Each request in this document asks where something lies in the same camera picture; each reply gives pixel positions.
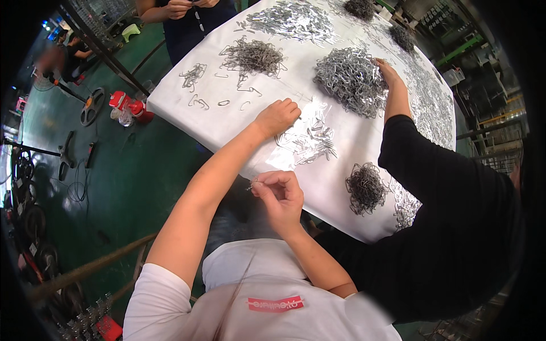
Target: red logo print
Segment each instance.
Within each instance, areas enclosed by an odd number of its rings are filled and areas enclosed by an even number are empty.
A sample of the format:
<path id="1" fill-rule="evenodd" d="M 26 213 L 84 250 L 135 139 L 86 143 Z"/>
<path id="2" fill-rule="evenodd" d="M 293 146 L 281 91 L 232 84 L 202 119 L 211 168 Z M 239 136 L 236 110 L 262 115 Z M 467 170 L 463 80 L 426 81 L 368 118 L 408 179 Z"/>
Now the red logo print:
<path id="1" fill-rule="evenodd" d="M 284 298 L 278 301 L 260 300 L 249 297 L 246 303 L 250 310 L 268 313 L 284 313 L 292 309 L 304 307 L 304 300 L 300 296 Z"/>

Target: table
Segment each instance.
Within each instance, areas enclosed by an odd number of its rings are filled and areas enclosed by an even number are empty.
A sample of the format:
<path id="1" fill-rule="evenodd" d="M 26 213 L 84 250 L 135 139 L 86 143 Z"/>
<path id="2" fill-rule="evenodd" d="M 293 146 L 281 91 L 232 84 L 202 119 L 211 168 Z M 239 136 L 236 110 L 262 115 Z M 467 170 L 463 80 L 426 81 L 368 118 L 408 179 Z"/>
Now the table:
<path id="1" fill-rule="evenodd" d="M 355 163 L 363 164 L 371 161 L 377 165 L 382 141 L 383 119 L 379 116 L 375 119 L 361 118 L 354 112 L 346 112 L 341 104 L 326 95 L 317 84 L 312 82 L 315 74 L 314 67 L 316 60 L 322 59 L 332 48 L 341 49 L 354 46 L 360 38 L 368 45 L 370 54 L 387 59 L 397 70 L 408 86 L 410 102 L 416 99 L 419 82 L 411 79 L 411 73 L 408 72 L 409 67 L 405 62 L 408 59 L 397 45 L 391 43 L 390 37 L 385 32 L 390 26 L 386 20 L 376 15 L 370 24 L 364 24 L 356 18 L 343 16 L 343 13 L 340 15 L 340 8 L 342 9 L 340 0 L 310 0 L 310 3 L 329 12 L 335 33 L 341 36 L 340 39 L 343 42 L 334 45 L 324 43 L 324 48 L 321 48 L 311 41 L 302 44 L 294 39 L 281 40 L 283 37 L 271 36 L 262 32 L 255 34 L 246 31 L 233 32 L 240 29 L 236 22 L 244 21 L 247 14 L 258 12 L 275 4 L 274 0 L 262 0 L 211 32 L 174 66 L 148 98 L 148 109 L 215 152 L 243 130 L 262 109 L 276 99 L 290 97 L 297 101 L 300 107 L 308 104 L 312 97 L 327 103 L 329 110 L 325 120 L 326 124 L 335 131 L 334 144 L 339 159 L 331 158 L 328 161 L 322 156 L 311 164 L 299 165 L 295 168 L 298 181 L 305 193 L 304 209 L 356 239 L 367 243 L 374 242 L 396 231 L 396 217 L 393 216 L 395 196 L 393 193 L 389 193 L 384 206 L 378 206 L 373 214 L 356 216 L 349 209 L 349 193 L 345 187 L 345 179 L 351 174 Z M 263 94 L 261 97 L 256 92 L 237 91 L 239 73 L 219 68 L 224 57 L 218 54 L 226 45 L 234 45 L 233 41 L 241 38 L 243 34 L 247 36 L 247 39 L 262 40 L 266 43 L 273 43 L 275 47 L 282 47 L 284 55 L 288 57 L 283 62 L 288 71 L 281 71 L 280 79 L 257 74 L 250 76 L 244 82 L 245 88 L 255 88 Z M 416 53 L 415 60 L 430 75 L 429 82 L 433 84 L 433 86 L 429 84 L 425 89 L 421 87 L 421 91 L 429 91 L 430 88 L 439 89 L 445 95 L 446 103 L 450 103 L 448 105 L 440 103 L 437 107 L 444 108 L 442 115 L 445 117 L 445 124 L 448 127 L 446 129 L 451 130 L 449 141 L 444 143 L 444 147 L 454 149 L 453 95 L 443 79 L 439 76 L 436 79 L 435 69 L 423 53 L 417 48 Z M 207 64 L 207 70 L 195 84 L 195 91 L 190 93 L 191 88 L 182 88 L 184 78 L 179 74 L 193 69 L 197 63 Z M 188 106 L 192 98 L 203 99 L 210 109 L 204 110 L 201 105 Z M 217 105 L 218 102 L 224 100 L 229 100 L 230 104 Z M 240 106 L 246 101 L 250 101 L 250 104 L 246 103 L 241 111 Z M 426 123 L 426 115 L 421 114 L 420 117 L 421 125 L 423 125 Z M 250 157 L 250 160 L 240 171 L 240 175 L 251 179 L 261 172 L 274 170 L 275 168 L 265 161 L 276 147 L 273 139 L 263 143 Z M 385 183 L 388 183 L 391 176 L 381 169 L 381 178 Z"/>

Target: navy blue dress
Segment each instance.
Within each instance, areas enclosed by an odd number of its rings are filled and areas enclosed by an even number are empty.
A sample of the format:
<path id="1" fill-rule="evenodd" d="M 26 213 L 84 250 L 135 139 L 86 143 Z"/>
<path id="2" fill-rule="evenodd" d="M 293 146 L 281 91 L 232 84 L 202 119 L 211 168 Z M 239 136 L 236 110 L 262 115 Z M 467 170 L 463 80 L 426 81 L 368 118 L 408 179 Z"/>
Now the navy blue dress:
<path id="1" fill-rule="evenodd" d="M 163 7 L 169 0 L 156 0 L 157 7 Z M 201 24 L 205 31 L 199 28 L 195 11 L 199 13 Z M 167 19 L 163 22 L 165 43 L 171 63 L 176 65 L 192 48 L 209 34 L 213 29 L 225 23 L 237 14 L 233 0 L 220 0 L 212 8 L 195 6 L 186 12 L 182 19 Z"/>

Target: white t-shirt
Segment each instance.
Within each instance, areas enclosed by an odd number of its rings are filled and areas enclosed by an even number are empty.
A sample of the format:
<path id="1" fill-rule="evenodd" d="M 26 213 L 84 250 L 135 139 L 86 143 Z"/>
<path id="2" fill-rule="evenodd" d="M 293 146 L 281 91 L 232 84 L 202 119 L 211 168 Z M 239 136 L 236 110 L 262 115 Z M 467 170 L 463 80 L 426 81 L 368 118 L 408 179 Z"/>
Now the white t-shirt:
<path id="1" fill-rule="evenodd" d="M 203 261 L 206 293 L 192 309 L 190 289 L 180 277 L 145 264 L 125 313 L 123 339 L 213 340 L 221 324 L 220 340 L 401 341 L 392 325 L 352 322 L 346 314 L 350 299 L 305 278 L 284 241 L 227 243 Z"/>

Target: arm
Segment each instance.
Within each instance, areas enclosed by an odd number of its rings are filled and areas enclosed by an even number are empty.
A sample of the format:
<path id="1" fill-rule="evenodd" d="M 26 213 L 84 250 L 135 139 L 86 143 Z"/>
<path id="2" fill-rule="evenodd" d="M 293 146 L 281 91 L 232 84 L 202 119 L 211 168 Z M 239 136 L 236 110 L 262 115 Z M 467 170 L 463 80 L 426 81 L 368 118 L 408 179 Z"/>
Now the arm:
<path id="1" fill-rule="evenodd" d="M 300 114 L 296 102 L 278 100 L 214 154 L 189 182 L 146 262 L 166 268 L 191 288 L 212 217 L 239 170 L 262 142 L 285 130 Z"/>
<path id="2" fill-rule="evenodd" d="M 192 3 L 187 0 L 171 0 L 166 6 L 156 7 L 155 0 L 136 0 L 136 10 L 145 23 L 178 20 L 186 15 Z"/>
<path id="3" fill-rule="evenodd" d="M 468 221 L 492 214 L 511 202 L 514 188 L 505 175 L 423 137 L 411 119 L 406 86 L 381 59 L 378 66 L 389 86 L 378 165 L 419 201 L 446 213 L 464 210 Z"/>
<path id="4" fill-rule="evenodd" d="M 396 115 L 405 115 L 411 118 L 410 103 L 408 101 L 408 89 L 398 76 L 396 71 L 383 59 L 376 58 L 377 65 L 381 74 L 389 86 L 389 96 L 385 106 L 385 119 L 387 123 L 389 118 Z"/>
<path id="5" fill-rule="evenodd" d="M 74 54 L 74 57 L 79 58 L 79 59 L 87 59 L 87 57 L 89 57 L 92 54 L 93 54 L 92 50 L 89 50 L 87 52 L 82 52 L 82 51 L 78 50 Z"/>
<path id="6" fill-rule="evenodd" d="M 358 292 L 347 271 L 299 223 L 304 194 L 294 172 L 262 173 L 252 193 L 264 201 L 271 227 L 290 246 L 314 286 L 343 298 Z"/>

